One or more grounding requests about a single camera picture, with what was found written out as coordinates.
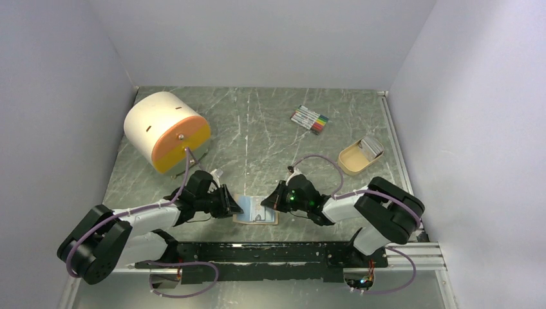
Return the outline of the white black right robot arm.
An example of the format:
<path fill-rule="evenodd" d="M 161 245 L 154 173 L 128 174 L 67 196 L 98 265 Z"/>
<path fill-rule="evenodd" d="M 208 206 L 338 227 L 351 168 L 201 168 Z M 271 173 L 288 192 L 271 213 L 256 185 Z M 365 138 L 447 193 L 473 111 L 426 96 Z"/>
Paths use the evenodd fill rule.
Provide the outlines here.
<path fill-rule="evenodd" d="M 390 243 L 405 245 L 421 225 L 426 208 L 414 195 L 376 176 L 368 185 L 340 196 L 321 194 L 303 174 L 279 182 L 261 205 L 279 212 L 303 211 L 320 226 L 361 218 L 347 250 L 349 262 L 364 266 L 372 254 Z"/>

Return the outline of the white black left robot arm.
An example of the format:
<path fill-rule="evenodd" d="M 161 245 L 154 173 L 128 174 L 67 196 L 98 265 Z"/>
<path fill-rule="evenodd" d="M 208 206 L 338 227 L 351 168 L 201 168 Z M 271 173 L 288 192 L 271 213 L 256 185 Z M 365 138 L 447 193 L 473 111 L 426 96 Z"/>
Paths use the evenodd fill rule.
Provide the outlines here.
<path fill-rule="evenodd" d="M 198 170 L 184 180 L 156 203 L 116 210 L 94 206 L 57 249 L 69 275 L 94 285 L 115 267 L 146 261 L 171 267 L 185 258 L 168 228 L 190 222 L 197 212 L 218 219 L 243 213 L 227 186 L 212 174 Z"/>

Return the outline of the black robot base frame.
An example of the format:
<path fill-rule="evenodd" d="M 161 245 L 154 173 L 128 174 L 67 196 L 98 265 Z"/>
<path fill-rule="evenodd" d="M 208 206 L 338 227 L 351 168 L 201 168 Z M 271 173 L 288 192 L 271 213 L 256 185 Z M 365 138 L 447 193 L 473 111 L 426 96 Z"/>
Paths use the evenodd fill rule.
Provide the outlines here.
<path fill-rule="evenodd" d="M 129 258 L 138 269 L 172 268 L 182 285 L 218 281 L 321 279 L 342 283 L 351 268 L 371 272 L 388 266 L 386 251 L 371 254 L 357 250 L 357 240 L 289 242 L 177 241 L 156 230 L 146 236 L 154 244 L 139 248 Z"/>

